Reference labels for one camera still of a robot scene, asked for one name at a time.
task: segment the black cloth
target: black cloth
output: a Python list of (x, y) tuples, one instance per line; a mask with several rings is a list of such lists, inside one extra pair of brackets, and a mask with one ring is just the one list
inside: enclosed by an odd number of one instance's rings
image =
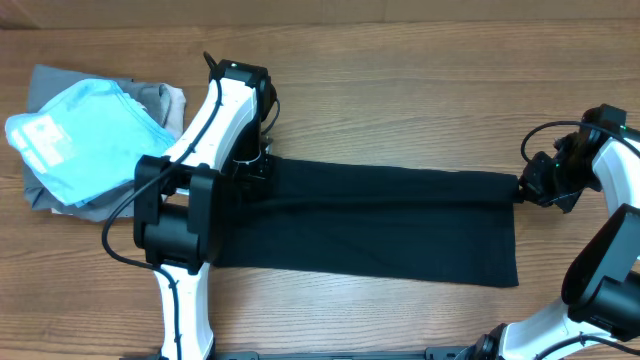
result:
[(515, 176), (274, 160), (216, 266), (518, 285)]

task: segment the robotic arm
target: robotic arm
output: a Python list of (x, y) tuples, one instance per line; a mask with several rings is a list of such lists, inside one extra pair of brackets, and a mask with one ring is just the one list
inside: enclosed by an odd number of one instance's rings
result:
[[(271, 173), (271, 158), (260, 133), (276, 101), (267, 69), (223, 60), (211, 67), (209, 94), (189, 129), (163, 158), (143, 157), (136, 188), (171, 166), (206, 120), (216, 99), (222, 106), (184, 162), (162, 182), (135, 198), (134, 239), (147, 263), (174, 279), (178, 303), (165, 276), (161, 289), (165, 341), (148, 359), (212, 358), (214, 334), (208, 321), (207, 278), (225, 232), (225, 209), (234, 194), (259, 197)], [(218, 94), (219, 81), (222, 94)], [(595, 344), (588, 336), (627, 341), (640, 332), (640, 275), (631, 271), (640, 255), (640, 137), (624, 126), (626, 113), (603, 105), (585, 113), (579, 132), (556, 142), (558, 153), (538, 153), (520, 179), (523, 197), (569, 212), (585, 187), (604, 190), (610, 219), (571, 265), (562, 297), (531, 318), (502, 324), (469, 347), (429, 347), (419, 353), (322, 355), (215, 354), (219, 360), (453, 360), (559, 359)], [(615, 138), (607, 135), (613, 133)], [(627, 144), (619, 141), (625, 138)], [(188, 207), (166, 204), (163, 196), (189, 194)]]

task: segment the blue cloth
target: blue cloth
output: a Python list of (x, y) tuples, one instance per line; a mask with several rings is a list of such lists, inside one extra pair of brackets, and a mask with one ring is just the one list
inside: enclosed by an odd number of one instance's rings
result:
[(77, 82), (38, 113), (10, 117), (9, 144), (65, 205), (86, 201), (133, 180), (142, 155), (161, 156), (175, 143), (112, 80)]

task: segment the wooden floor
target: wooden floor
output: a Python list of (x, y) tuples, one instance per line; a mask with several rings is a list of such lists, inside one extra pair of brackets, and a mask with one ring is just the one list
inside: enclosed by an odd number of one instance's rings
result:
[[(640, 127), (640, 22), (546, 21), (0, 32), (0, 118), (25, 110), (42, 63), (185, 89), (204, 99), (201, 53), (269, 69), (282, 100), (278, 155), (350, 164), (520, 174), (535, 125), (606, 102)], [(540, 134), (529, 152), (552, 151)], [(109, 258), (101, 226), (22, 199), (21, 159), (0, 141), (0, 359), (117, 359), (163, 339), (150, 272)], [(417, 350), (471, 344), (553, 301), (567, 267), (606, 220), (601, 194), (574, 212), (515, 207), (520, 286), (214, 270), (218, 349), (263, 353)], [(141, 258), (131, 223), (115, 249)], [(425, 263), (430, 256), (424, 254)], [(598, 347), (574, 358), (623, 358)]]

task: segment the gray fabric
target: gray fabric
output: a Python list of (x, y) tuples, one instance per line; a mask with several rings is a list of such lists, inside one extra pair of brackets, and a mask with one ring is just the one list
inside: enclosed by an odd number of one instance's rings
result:
[[(36, 65), (29, 87), (27, 112), (39, 111), (58, 93), (80, 80), (89, 78), (104, 79), (97, 75)], [(151, 118), (166, 128), (174, 138), (178, 139), (182, 135), (186, 104), (182, 90), (169, 89), (170, 87), (165, 84), (136, 83), (128, 78), (112, 80), (115, 80), (124, 92), (138, 101)], [(23, 165), (22, 175), (24, 178), (24, 197), (31, 204), (33, 210), (53, 209), (55, 212), (91, 221), (105, 220), (125, 198), (133, 193), (133, 182), (129, 182), (100, 195), (80, 208), (65, 206), (42, 185), (27, 165)], [(120, 213), (120, 217), (130, 216), (133, 216), (132, 205)]]

